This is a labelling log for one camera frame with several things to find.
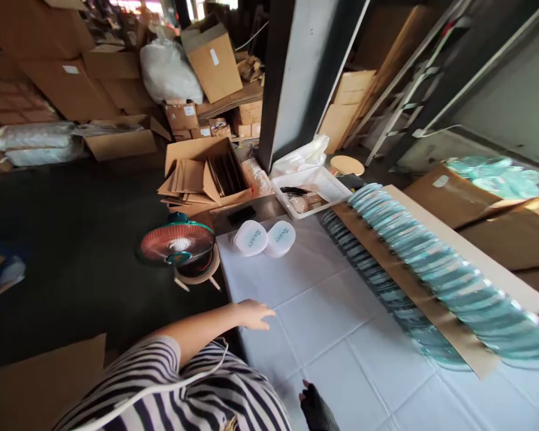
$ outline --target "hand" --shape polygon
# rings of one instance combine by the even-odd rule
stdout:
[[[275,316],[275,311],[265,304],[253,299],[246,299],[234,304],[237,312],[238,325],[248,329],[268,330],[270,326],[262,319],[267,316]]]

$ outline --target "concrete floor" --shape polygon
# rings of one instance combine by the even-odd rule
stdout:
[[[210,284],[190,293],[169,269],[134,257],[164,223],[163,170],[117,175],[92,160],[0,181],[0,245],[22,257],[26,278],[0,295],[0,366],[107,333],[124,350],[167,323],[224,303]]]

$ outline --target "white tablecloth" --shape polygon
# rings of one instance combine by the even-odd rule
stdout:
[[[539,431],[539,371],[502,363],[485,380],[421,356],[331,241],[317,216],[290,221],[281,259],[241,257],[217,238],[233,301],[273,307],[270,330],[242,330],[250,364],[274,384],[295,431],[307,430],[298,393],[317,386],[341,431]],[[266,229],[277,221],[263,223]]]

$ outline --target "metal ladder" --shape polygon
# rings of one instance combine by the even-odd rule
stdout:
[[[427,34],[426,38],[423,40],[423,42],[418,46],[417,50],[413,53],[411,58],[407,61],[407,63],[403,66],[403,68],[399,71],[397,76],[393,79],[389,87],[383,92],[381,97],[378,98],[378,100],[375,102],[373,107],[369,110],[367,115],[359,122],[357,127],[353,130],[352,134],[346,139],[345,143],[343,144],[343,149],[347,148],[352,142],[358,132],[362,129],[362,127],[368,122],[368,121],[375,121],[375,124],[371,126],[370,132],[373,132],[375,129],[375,126],[379,124],[379,122],[382,122],[384,119],[387,118],[387,116],[390,115],[389,121],[387,122],[386,126],[383,129],[383,132],[381,133],[381,136],[375,143],[373,149],[371,150],[370,155],[368,156],[367,160],[365,161],[365,166],[369,166],[371,161],[375,158],[377,152],[385,142],[385,139],[390,136],[395,136],[399,133],[404,133],[409,126],[414,122],[415,118],[420,114],[420,112],[423,110],[423,106],[425,101],[429,98],[433,90],[436,88],[439,79],[438,77],[441,75],[441,68],[438,66],[435,66],[434,63],[437,60],[437,57],[443,50],[443,47],[445,46],[447,40],[450,38],[453,31],[459,28],[467,28],[469,27],[471,23],[471,19],[464,16],[464,13],[466,12],[467,8],[471,4],[471,0],[458,0],[457,2],[454,2],[447,10],[446,12],[441,16],[439,21],[434,25],[434,27],[431,29],[429,34]],[[442,32],[442,36],[439,39],[439,42],[437,46],[434,48],[432,54],[429,56],[429,58],[421,63],[416,63],[417,60],[425,56],[424,54],[427,54],[431,51],[431,48],[429,45],[432,43],[434,38],[439,34],[439,32]],[[403,77],[406,73],[408,73],[409,70],[415,69],[415,72],[413,74],[413,78],[411,81],[407,84],[405,90],[400,93],[392,93],[394,88],[396,88],[397,85],[401,82]],[[424,93],[423,98],[420,102],[411,102],[411,98],[415,94],[415,92],[418,90],[419,86],[427,79],[427,78],[433,78],[434,81],[430,84],[427,91]],[[384,114],[377,113],[378,110],[380,110],[380,107],[382,104],[390,98],[394,98],[393,102],[390,104],[389,108],[385,110]],[[410,118],[407,121],[407,125],[398,130],[393,130],[393,127],[395,126],[395,123],[399,120],[401,115],[406,110],[414,110],[411,114]],[[362,138],[361,144],[365,143],[367,140],[368,135],[364,135]]]

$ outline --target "white plastic basket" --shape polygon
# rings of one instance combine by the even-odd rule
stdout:
[[[315,184],[318,194],[326,199],[329,203],[309,210],[305,213],[298,213],[289,203],[287,196],[281,192],[281,187],[302,187],[303,184]],[[335,178],[323,166],[306,169],[305,171],[294,172],[293,174],[282,175],[271,180],[271,185],[274,188],[275,195],[280,200],[283,207],[289,213],[290,217],[295,219],[304,218],[312,214],[323,211],[340,202],[344,202],[352,195],[351,190],[344,186],[337,178]]]

